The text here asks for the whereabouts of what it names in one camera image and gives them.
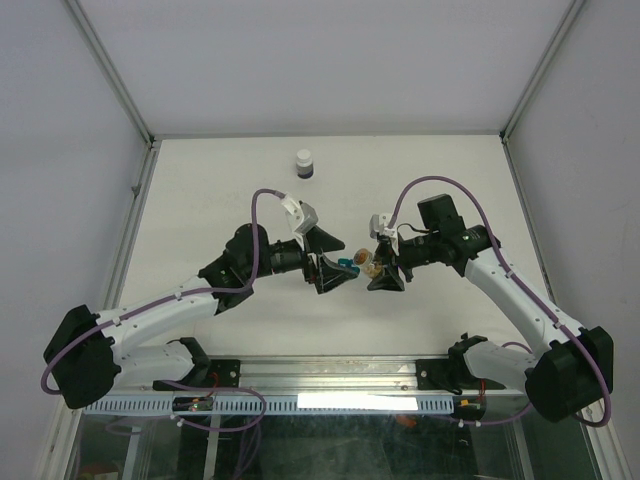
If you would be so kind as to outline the teal pill box compartments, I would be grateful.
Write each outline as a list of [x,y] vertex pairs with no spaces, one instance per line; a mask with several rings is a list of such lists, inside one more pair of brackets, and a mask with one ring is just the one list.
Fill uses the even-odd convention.
[[354,263],[352,259],[348,258],[339,258],[338,264],[346,269],[352,271],[356,276],[360,274],[360,268]]

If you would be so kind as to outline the amber pill bottle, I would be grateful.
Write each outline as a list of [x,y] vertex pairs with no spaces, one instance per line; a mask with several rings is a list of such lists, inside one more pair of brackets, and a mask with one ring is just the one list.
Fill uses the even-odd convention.
[[367,277],[369,277],[370,279],[375,279],[382,273],[383,266],[377,264],[374,260],[374,254],[372,252],[371,254],[372,254],[371,263],[369,265],[366,265],[365,267],[359,267],[359,268]]

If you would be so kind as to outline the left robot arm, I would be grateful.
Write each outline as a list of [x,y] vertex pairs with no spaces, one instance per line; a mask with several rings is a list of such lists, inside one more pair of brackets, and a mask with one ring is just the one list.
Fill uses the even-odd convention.
[[328,293],[358,276],[327,256],[344,247],[319,227],[300,240],[270,242],[262,226],[244,224],[218,258],[152,300],[100,312],[87,305],[69,310],[44,350],[41,388],[81,409],[124,386],[201,387],[210,366],[195,339],[155,346],[150,340],[237,307],[253,294],[252,281],[271,275],[299,271],[317,294]]

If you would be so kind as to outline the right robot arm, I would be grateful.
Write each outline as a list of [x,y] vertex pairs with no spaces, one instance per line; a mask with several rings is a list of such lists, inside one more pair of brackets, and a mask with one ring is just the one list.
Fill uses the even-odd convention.
[[467,227],[446,194],[418,204],[425,231],[403,239],[388,214],[371,217],[370,235],[379,273],[371,291],[403,291],[417,267],[443,264],[481,290],[506,316],[527,351],[502,347],[484,336],[463,335],[448,349],[447,367],[434,378],[459,394],[490,380],[526,395],[546,420],[558,422],[613,391],[614,344],[601,327],[588,329],[544,299],[522,278],[484,225]]

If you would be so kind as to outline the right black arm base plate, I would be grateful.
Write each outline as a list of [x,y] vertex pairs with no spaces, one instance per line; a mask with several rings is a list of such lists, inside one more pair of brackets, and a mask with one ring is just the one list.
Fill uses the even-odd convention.
[[472,376],[464,366],[449,358],[422,358],[415,361],[417,388],[421,391],[444,390],[461,395],[466,390],[505,390],[506,387],[493,380]]

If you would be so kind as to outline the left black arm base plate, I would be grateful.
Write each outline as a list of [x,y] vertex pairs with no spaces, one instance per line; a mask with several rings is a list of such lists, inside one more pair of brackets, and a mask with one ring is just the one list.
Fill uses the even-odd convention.
[[204,389],[238,387],[240,376],[239,359],[213,358],[207,365],[196,365],[185,378],[176,380],[176,383]]

